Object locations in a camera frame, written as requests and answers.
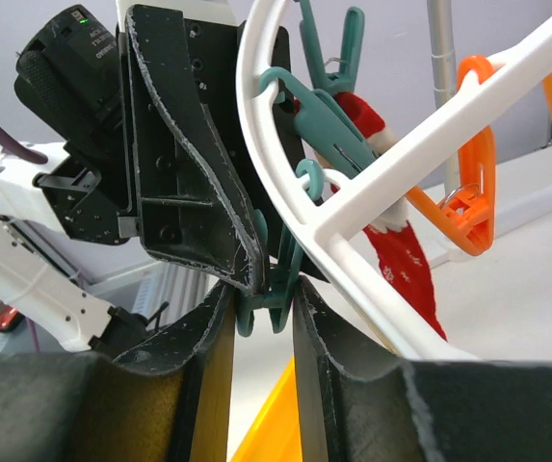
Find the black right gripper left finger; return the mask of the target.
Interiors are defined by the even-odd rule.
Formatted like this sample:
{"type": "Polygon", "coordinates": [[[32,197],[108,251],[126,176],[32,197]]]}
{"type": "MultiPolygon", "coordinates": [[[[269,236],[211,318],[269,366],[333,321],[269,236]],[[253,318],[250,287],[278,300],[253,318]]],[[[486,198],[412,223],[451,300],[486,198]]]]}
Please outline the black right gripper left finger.
{"type": "Polygon", "coordinates": [[[0,461],[223,461],[234,289],[115,360],[0,354],[0,461]]]}

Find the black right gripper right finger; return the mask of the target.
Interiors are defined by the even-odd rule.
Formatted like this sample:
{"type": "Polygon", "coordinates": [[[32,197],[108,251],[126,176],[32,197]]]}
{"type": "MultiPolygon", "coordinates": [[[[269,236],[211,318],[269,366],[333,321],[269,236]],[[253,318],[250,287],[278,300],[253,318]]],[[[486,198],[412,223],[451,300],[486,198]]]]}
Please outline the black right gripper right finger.
{"type": "Polygon", "coordinates": [[[306,461],[552,461],[552,363],[410,361],[329,308],[292,310],[306,461]]]}

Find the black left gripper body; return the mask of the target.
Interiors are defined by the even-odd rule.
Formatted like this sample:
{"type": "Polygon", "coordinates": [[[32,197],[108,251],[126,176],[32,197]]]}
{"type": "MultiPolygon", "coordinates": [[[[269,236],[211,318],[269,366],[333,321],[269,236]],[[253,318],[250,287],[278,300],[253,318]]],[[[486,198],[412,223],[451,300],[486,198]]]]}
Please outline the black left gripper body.
{"type": "Polygon", "coordinates": [[[129,197],[116,38],[73,5],[29,40],[15,69],[16,96],[64,139],[68,155],[36,187],[70,238],[124,244],[118,215],[129,197]]]}

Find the red santa sock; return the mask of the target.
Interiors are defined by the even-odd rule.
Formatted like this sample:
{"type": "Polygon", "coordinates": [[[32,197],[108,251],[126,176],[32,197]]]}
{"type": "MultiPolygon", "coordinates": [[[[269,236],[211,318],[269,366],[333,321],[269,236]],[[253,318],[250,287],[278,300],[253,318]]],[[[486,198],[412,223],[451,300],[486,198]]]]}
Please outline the red santa sock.
{"type": "MultiPolygon", "coordinates": [[[[398,137],[382,117],[362,98],[340,92],[334,100],[379,157],[398,137]]],[[[431,268],[408,220],[407,200],[400,198],[367,225],[363,232],[374,248],[382,277],[442,338],[447,336],[438,320],[431,268]]]]}

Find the white round clip hanger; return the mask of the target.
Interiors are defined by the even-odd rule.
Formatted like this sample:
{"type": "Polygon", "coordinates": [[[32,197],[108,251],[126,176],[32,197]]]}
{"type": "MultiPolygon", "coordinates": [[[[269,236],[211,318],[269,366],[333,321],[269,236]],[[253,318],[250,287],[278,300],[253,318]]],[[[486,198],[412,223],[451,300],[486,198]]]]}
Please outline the white round clip hanger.
{"type": "Polygon", "coordinates": [[[351,238],[552,71],[552,16],[513,46],[513,61],[475,90],[458,93],[353,179],[323,170],[338,193],[324,205],[289,166],[272,107],[278,80],[263,91],[283,1],[252,5],[240,43],[236,96],[243,136],[259,179],[302,249],[381,342],[412,360],[467,361],[351,246],[351,238]]]}

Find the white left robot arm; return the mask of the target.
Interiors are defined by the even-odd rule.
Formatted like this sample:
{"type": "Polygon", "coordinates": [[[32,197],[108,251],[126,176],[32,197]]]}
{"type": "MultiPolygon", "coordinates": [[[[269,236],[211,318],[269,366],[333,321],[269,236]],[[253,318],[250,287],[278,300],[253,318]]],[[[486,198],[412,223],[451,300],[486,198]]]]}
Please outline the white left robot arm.
{"type": "Polygon", "coordinates": [[[115,30],[75,4],[19,52],[14,91],[62,142],[28,146],[0,128],[0,301],[68,351],[116,356],[148,319],[86,291],[29,222],[90,244],[140,243],[154,260],[220,279],[249,335],[265,308],[289,317],[303,255],[252,165],[235,84],[244,27],[134,1],[115,30]]]}

